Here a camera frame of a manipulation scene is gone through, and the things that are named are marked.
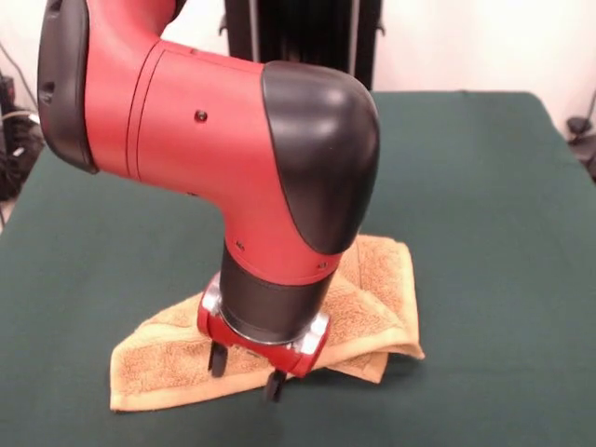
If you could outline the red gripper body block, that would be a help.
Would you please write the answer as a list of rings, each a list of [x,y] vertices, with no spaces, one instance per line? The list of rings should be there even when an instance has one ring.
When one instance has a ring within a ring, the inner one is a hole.
[[[228,349],[239,346],[266,359],[275,370],[298,377],[310,373],[327,342],[330,317],[322,312],[317,313],[306,329],[288,342],[260,342],[239,332],[225,319],[220,276],[217,273],[200,296],[196,317],[197,329],[211,341],[226,345]]]

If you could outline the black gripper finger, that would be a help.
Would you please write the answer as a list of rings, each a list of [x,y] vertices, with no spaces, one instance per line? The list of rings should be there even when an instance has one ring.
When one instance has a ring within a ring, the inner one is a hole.
[[[272,371],[264,387],[264,398],[269,402],[279,402],[286,382],[286,373],[281,370]]]
[[[228,359],[228,347],[218,342],[212,341],[210,344],[210,354],[208,362],[208,371],[211,375],[224,375]]]

